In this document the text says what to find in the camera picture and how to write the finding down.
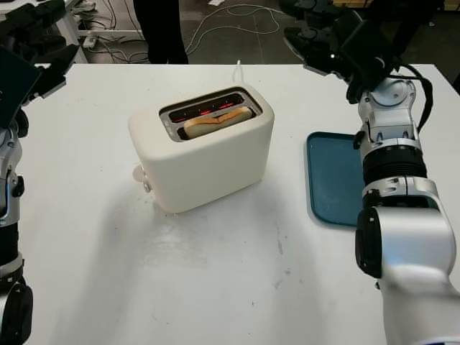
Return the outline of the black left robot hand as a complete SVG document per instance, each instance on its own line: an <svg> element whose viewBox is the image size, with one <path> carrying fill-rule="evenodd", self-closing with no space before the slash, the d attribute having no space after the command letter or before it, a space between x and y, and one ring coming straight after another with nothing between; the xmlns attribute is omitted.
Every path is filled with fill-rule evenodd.
<svg viewBox="0 0 460 345"><path fill-rule="evenodd" d="M24 4L1 21L1 129L18 127L25 137L29 124L22 107L46 98L65 85L79 46L45 30L66 13L64 1Z"/></svg>

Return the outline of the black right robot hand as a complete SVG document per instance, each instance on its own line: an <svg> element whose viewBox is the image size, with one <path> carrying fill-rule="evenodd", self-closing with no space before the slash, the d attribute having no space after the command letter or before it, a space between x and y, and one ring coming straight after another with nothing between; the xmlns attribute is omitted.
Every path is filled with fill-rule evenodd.
<svg viewBox="0 0 460 345"><path fill-rule="evenodd" d="M332 1L280 1L286 15L300 21L300 27L284 29L284 41L305 69L320 75L333 74L347 85L346 99L359 103L362 87L357 68L342 51L342 46L362 23L362 18L347 7Z"/></svg>

